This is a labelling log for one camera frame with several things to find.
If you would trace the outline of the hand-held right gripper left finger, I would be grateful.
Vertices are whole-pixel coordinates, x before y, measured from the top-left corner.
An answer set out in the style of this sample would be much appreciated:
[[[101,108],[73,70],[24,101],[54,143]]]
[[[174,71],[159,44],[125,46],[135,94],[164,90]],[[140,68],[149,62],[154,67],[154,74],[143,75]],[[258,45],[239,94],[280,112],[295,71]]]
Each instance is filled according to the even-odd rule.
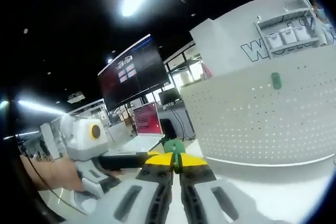
[[[173,154],[147,159],[134,179],[104,197],[104,223],[165,223],[171,200]]]

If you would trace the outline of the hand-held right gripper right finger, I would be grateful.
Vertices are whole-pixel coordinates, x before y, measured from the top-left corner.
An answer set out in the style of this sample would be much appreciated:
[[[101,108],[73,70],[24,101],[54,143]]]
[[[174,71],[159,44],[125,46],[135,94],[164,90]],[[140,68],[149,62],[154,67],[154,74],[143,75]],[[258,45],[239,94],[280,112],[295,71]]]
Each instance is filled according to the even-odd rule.
[[[181,200],[189,223],[254,223],[255,201],[226,179],[217,179],[199,157],[178,157]]]

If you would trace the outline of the person's left hand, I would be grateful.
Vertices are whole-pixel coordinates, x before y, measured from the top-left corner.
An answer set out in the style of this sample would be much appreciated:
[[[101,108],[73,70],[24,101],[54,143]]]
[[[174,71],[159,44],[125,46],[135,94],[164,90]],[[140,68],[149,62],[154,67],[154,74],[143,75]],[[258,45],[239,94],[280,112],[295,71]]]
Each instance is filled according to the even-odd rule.
[[[21,162],[38,190],[65,188],[67,190],[84,191],[74,162],[62,157],[54,162],[36,161],[20,156]]]

